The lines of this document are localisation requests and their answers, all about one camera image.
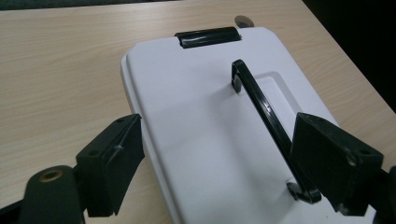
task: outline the white tray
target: white tray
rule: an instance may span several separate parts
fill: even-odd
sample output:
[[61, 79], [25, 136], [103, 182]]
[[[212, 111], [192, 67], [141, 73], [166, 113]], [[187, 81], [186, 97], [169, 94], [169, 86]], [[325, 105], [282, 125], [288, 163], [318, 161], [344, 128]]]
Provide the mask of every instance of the white tray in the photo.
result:
[[371, 207], [366, 217], [344, 217], [324, 197], [293, 200], [287, 164], [248, 95], [233, 90], [232, 62], [247, 64], [290, 139], [297, 112], [336, 122], [274, 33], [238, 32], [241, 41], [193, 49], [177, 37], [141, 42], [122, 59], [174, 223], [372, 223]]

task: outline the black plastic handle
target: black plastic handle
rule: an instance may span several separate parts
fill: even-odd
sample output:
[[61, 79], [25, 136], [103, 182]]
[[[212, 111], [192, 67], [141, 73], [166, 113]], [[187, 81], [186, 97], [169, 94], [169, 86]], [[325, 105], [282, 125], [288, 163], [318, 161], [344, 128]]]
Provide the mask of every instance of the black plastic handle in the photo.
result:
[[242, 86], [245, 87], [247, 95], [259, 112], [262, 121], [265, 123], [286, 164], [294, 175], [297, 184], [287, 184], [293, 198], [307, 203], [319, 202], [321, 200], [320, 191], [306, 178], [299, 167], [289, 159], [291, 141], [279, 122], [275, 111], [270, 106], [253, 75], [251, 75], [248, 67], [242, 60], [237, 60], [233, 63], [232, 85], [237, 93], [241, 91]]

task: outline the wood grain surface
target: wood grain surface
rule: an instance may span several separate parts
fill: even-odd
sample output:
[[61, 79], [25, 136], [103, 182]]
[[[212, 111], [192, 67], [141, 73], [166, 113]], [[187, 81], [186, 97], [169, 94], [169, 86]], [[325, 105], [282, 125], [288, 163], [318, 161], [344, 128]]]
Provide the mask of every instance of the wood grain surface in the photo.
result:
[[[235, 26], [238, 15], [277, 34], [340, 126], [396, 164], [396, 116], [302, 1], [186, 0], [0, 12], [0, 207], [30, 176], [76, 165], [114, 119], [131, 113], [120, 77], [135, 43]], [[149, 160], [117, 217], [88, 223], [171, 223]]]

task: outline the black latch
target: black latch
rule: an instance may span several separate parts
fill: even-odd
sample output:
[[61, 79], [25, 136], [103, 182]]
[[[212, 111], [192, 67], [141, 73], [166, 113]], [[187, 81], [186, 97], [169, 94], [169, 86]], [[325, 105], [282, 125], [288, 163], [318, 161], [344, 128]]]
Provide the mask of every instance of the black latch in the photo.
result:
[[235, 27], [224, 27], [209, 30], [189, 31], [175, 34], [183, 49], [197, 48], [241, 40]]

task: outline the wooden table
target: wooden table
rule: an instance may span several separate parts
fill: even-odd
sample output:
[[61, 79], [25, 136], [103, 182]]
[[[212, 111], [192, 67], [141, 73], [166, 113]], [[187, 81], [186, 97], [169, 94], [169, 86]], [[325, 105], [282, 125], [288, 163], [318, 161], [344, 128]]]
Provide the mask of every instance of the wooden table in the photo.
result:
[[[0, 207], [33, 174], [75, 156], [131, 113], [120, 60], [139, 41], [235, 26], [274, 31], [341, 128], [396, 164], [396, 116], [302, 1], [186, 0], [0, 12]], [[171, 223], [144, 159], [117, 217], [88, 223]]]

